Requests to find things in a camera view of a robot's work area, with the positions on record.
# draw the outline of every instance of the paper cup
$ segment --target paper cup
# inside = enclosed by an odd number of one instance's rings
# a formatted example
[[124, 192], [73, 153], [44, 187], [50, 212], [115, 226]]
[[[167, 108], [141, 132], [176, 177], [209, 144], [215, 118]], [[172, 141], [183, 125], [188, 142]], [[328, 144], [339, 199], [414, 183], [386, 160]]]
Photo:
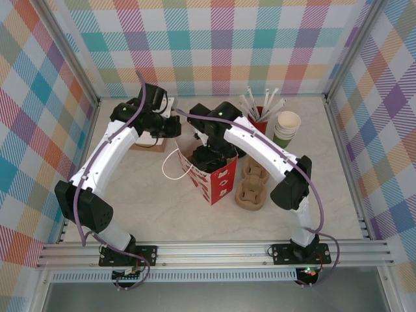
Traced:
[[296, 113], [287, 110], [279, 114], [276, 125], [282, 130], [297, 130], [300, 126], [300, 117]]
[[289, 145], [289, 143], [291, 142], [291, 140], [292, 140], [291, 138], [290, 139], [284, 139], [284, 138], [277, 137], [276, 134], [273, 135], [273, 142], [281, 148], [286, 148]]
[[294, 112], [282, 112], [274, 127], [273, 142], [281, 148], [286, 148], [296, 135], [300, 126], [300, 117]]

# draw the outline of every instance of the white bag handle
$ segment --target white bag handle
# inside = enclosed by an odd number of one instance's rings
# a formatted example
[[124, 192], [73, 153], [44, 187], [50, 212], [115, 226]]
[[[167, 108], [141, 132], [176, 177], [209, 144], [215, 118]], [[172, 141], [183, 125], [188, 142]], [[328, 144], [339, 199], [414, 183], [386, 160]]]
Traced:
[[189, 169], [188, 169], [188, 171], [186, 171], [183, 175], [181, 175], [180, 177], [168, 177], [167, 175], [166, 175], [166, 173], [164, 172], [164, 164], [166, 163], [166, 161], [168, 160], [168, 158], [170, 157], [170, 156], [172, 156], [176, 151], [178, 151], [179, 150], [179, 148], [177, 148], [177, 149], [175, 149], [173, 152], [171, 152], [168, 156], [167, 156], [167, 158], [165, 158], [165, 160], [163, 161], [163, 164], [162, 164], [162, 173], [163, 173], [163, 175], [165, 176], [165, 177], [167, 177], [169, 180], [179, 180], [179, 179], [182, 179], [183, 177], [185, 177], [189, 172], [190, 172], [190, 170], [193, 168], [193, 164], [189, 167]]

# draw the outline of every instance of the colorful plaid backdrop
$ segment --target colorful plaid backdrop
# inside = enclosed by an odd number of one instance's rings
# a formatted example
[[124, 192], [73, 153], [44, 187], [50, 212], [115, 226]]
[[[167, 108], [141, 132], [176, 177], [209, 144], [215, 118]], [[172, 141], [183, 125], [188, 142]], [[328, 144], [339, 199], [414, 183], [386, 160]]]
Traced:
[[334, 109], [378, 239], [416, 306], [416, 0], [390, 0]]
[[112, 97], [137, 95], [137, 68], [173, 95], [248, 84], [256, 94], [320, 94], [363, 2], [48, 0], [98, 93]]
[[356, 23], [354, 24], [354, 27], [351, 30], [350, 35], [348, 36], [347, 41], [345, 42], [345, 45], [341, 51], [341, 54], [338, 56], [337, 62], [335, 63], [335, 66], [333, 67], [331, 71], [331, 75], [328, 78], [328, 81], [325, 84], [324, 93], [327, 93], [335, 76], [338, 74], [339, 67], [344, 62], [348, 51], [351, 48], [352, 43], [356, 39], [356, 36], [358, 35], [358, 32], [363, 25], [365, 18], [367, 17], [367, 14], [370, 12], [371, 5], [374, 3], [375, 0], [365, 0], [365, 4], [363, 8], [361, 9], [361, 12], [359, 13], [358, 19], [356, 20]]
[[29, 0], [0, 0], [0, 311], [21, 311], [93, 106]]

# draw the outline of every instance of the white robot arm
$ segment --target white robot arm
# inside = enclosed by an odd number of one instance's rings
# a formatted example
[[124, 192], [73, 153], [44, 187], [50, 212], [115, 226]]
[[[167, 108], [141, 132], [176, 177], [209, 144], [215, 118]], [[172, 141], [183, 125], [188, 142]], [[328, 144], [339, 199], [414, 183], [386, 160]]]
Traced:
[[[194, 116], [195, 114], [201, 116], [200, 119], [210, 116], [220, 116], [224, 120], [232, 120], [235, 125], [241, 125], [255, 130], [248, 119], [228, 102], [223, 102], [215, 110], [205, 110], [201, 114], [198, 114], [198, 105], [195, 106], [197, 109], [191, 109], [191, 113]], [[109, 137], [130, 118], [134, 113], [132, 107], [133, 105], [121, 103], [115, 108], [111, 116], [112, 122], [109, 123], [104, 137], [98, 146], [102, 142], [109, 140]], [[149, 111], [143, 114], [140, 113], [139, 116], [140, 118], [137, 118], [137, 122], [133, 123], [131, 127], [126, 127], [116, 137], [112, 138], [110, 144], [107, 144], [102, 149], [87, 175], [85, 175], [85, 167], [91, 161], [91, 157], [71, 178], [70, 182], [60, 181], [55, 187], [55, 194], [57, 195], [63, 215], [75, 222], [73, 216], [73, 195], [75, 194], [75, 189], [83, 179], [82, 190], [77, 202], [81, 225], [92, 230], [101, 240], [117, 250], [127, 251], [131, 254], [134, 253], [135, 238], [117, 224], [112, 217], [112, 207], [101, 199], [104, 195], [105, 187], [126, 151], [136, 142], [143, 131], [152, 129], [154, 134], [157, 132], [155, 129], [158, 129], [160, 137], [176, 137], [180, 135], [180, 124], [178, 130], [178, 116], [164, 119], [163, 122], [161, 122], [159, 117]], [[234, 146], [237, 146], [269, 171], [270, 175], [279, 183], [272, 191], [270, 197], [276, 205], [288, 210], [292, 226], [291, 241], [301, 249], [301, 253], [304, 249], [305, 254], [307, 254], [308, 248], [311, 245], [317, 244], [319, 239], [316, 235], [306, 230], [306, 228], [311, 227], [307, 199], [307, 195], [309, 194], [308, 185], [303, 178], [294, 175], [296, 170], [289, 164], [288, 160], [297, 164], [299, 167], [303, 166], [302, 168], [305, 168], [305, 171], [309, 169], [309, 176], [311, 163], [302, 163], [304, 157], [299, 159], [295, 155], [278, 148], [285, 156], [285, 158], [281, 157], [281, 155], [278, 155], [270, 147], [270, 143], [273, 144], [272, 141], [261, 133], [256, 133], [253, 136], [240, 127], [226, 125], [218, 121], [201, 122], [193, 118], [188, 118], [188, 122], [196, 128], [196, 132], [199, 135], [206, 135], [205, 148], [213, 149], [218, 147], [215, 150], [215, 152], [218, 152], [226, 151], [231, 146], [235, 151]]]
[[[234, 120], [234, 122], [247, 128], [254, 128], [254, 126], [248, 121], [247, 117], [244, 116], [238, 117]], [[272, 142], [260, 132], [258, 132], [256, 136], [253, 136], [235, 126], [231, 126], [230, 129], [226, 130], [224, 139], [229, 143], [238, 146], [248, 155], [253, 157], [259, 164], [265, 167], [276, 182], [281, 183], [286, 178], [285, 172], [290, 172], [294, 168], [263, 141], [259, 140], [257, 136], [261, 136], [265, 140]], [[276, 147], [292, 162], [298, 162], [298, 158], [295, 155], [281, 149], [279, 146]], [[292, 241], [303, 247], [311, 244], [315, 236], [306, 230], [306, 228], [312, 228], [311, 217], [309, 215], [308, 197], [305, 196], [302, 199], [297, 210], [289, 210], [288, 215], [292, 229]]]

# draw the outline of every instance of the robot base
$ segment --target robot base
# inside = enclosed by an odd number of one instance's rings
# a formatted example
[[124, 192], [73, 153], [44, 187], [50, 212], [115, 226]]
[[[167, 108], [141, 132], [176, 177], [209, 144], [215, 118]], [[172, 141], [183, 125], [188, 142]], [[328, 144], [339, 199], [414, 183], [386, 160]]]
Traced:
[[[157, 246], [137, 246], [136, 239], [131, 236], [131, 240], [127, 248], [124, 250], [130, 254], [139, 255], [146, 259], [151, 267], [156, 265], [157, 258]], [[128, 255], [122, 255], [118, 252], [111, 250], [108, 247], [100, 246], [99, 248], [99, 261], [100, 267], [143, 267], [143, 260], [139, 260]]]
[[273, 244], [272, 256], [275, 265], [328, 265], [332, 261], [328, 245], [320, 243], [318, 235], [306, 247], [293, 241], [290, 244]]

